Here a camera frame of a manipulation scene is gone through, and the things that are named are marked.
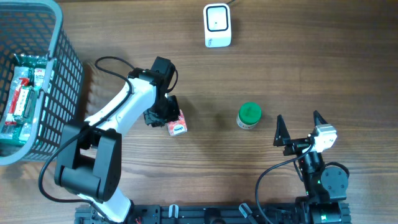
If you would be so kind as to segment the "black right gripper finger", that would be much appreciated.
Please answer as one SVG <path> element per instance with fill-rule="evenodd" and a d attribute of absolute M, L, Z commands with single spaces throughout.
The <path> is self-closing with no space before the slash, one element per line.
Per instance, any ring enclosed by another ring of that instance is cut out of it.
<path fill-rule="evenodd" d="M 273 146 L 276 147 L 287 146 L 290 143 L 291 143 L 290 134 L 285 125 L 283 116 L 280 114 L 277 116 L 277 124 L 276 124 Z"/>
<path fill-rule="evenodd" d="M 323 125 L 323 124 L 327 124 L 328 122 L 321 116 L 321 114 L 315 110 L 313 112 L 313 120 L 314 120 L 314 124 L 315 126 L 319 126 L 319 125 Z"/>

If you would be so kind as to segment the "red and white tissue pack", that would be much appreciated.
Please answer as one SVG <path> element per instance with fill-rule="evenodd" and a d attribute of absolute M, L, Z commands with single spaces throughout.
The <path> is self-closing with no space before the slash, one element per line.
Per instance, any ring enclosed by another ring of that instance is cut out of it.
<path fill-rule="evenodd" d="M 182 110 L 180 110 L 180 114 L 176 121 L 167 123 L 167 128 L 171 136 L 178 136 L 179 134 L 183 134 L 188 131 L 187 123 Z"/>

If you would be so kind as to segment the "green lid white jar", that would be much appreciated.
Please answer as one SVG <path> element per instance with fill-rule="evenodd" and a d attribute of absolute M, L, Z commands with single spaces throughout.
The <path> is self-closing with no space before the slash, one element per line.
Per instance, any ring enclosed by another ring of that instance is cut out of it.
<path fill-rule="evenodd" d="M 253 129 L 262 117 L 262 109 L 255 102 L 244 103 L 236 117 L 237 125 L 242 129 Z"/>

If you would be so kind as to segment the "green 3M sponge package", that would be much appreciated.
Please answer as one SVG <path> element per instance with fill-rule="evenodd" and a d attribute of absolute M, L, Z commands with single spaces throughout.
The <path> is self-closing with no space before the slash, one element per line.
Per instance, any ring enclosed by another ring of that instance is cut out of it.
<path fill-rule="evenodd" d="M 44 83 L 47 59 L 46 57 L 21 54 L 15 55 L 14 60 L 15 66 L 11 80 L 11 88 L 12 82 L 16 81 L 18 78 L 28 78 L 29 83 L 27 86 L 32 86 L 34 88 L 35 96 L 30 112 L 30 119 L 22 124 L 17 123 L 16 125 L 5 125 L 7 110 L 10 106 L 9 97 L 11 89 L 9 90 L 5 114 L 1 118 L 1 142 L 13 146 L 23 146 L 30 137 L 39 91 Z"/>

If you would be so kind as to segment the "red stick packet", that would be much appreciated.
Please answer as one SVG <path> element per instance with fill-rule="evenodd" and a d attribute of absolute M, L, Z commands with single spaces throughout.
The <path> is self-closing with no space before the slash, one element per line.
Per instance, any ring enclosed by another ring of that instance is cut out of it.
<path fill-rule="evenodd" d="M 9 106 L 9 109 L 7 110 L 5 125 L 16 125 L 17 124 L 17 122 L 15 121 L 15 119 L 13 117 L 13 114 L 16 109 L 16 104 L 17 104 L 17 100 L 19 98 L 19 94 L 21 92 L 21 88 L 23 86 L 27 86 L 28 83 L 29 83 L 28 78 L 18 78 L 16 81 L 12 82 L 12 88 L 11 88 L 11 93 L 10 93 L 10 97 L 9 97 L 10 106 Z"/>

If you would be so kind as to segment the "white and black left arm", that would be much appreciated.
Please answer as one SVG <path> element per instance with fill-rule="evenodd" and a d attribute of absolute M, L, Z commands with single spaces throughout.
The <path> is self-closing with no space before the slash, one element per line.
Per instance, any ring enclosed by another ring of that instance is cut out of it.
<path fill-rule="evenodd" d="M 146 125 L 162 127 L 180 115 L 176 97 L 169 94 L 178 80 L 171 60 L 157 57 L 150 69 L 133 68 L 124 80 L 103 109 L 82 123 L 68 122 L 55 152 L 55 184 L 108 223 L 135 223 L 134 203 L 118 187 L 123 137 L 140 116 Z"/>

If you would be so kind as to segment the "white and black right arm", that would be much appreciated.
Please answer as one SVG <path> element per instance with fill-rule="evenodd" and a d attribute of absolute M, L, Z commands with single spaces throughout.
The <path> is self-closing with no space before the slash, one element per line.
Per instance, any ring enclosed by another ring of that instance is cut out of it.
<path fill-rule="evenodd" d="M 284 147 L 284 156 L 295 156 L 294 166 L 306 196 L 295 199 L 296 223 L 343 223 L 348 217 L 346 200 L 349 170 L 338 162 L 326 163 L 322 153 L 332 148 L 337 130 L 319 112 L 313 112 L 314 129 L 304 138 L 292 139 L 282 115 L 278 115 L 274 146 Z"/>

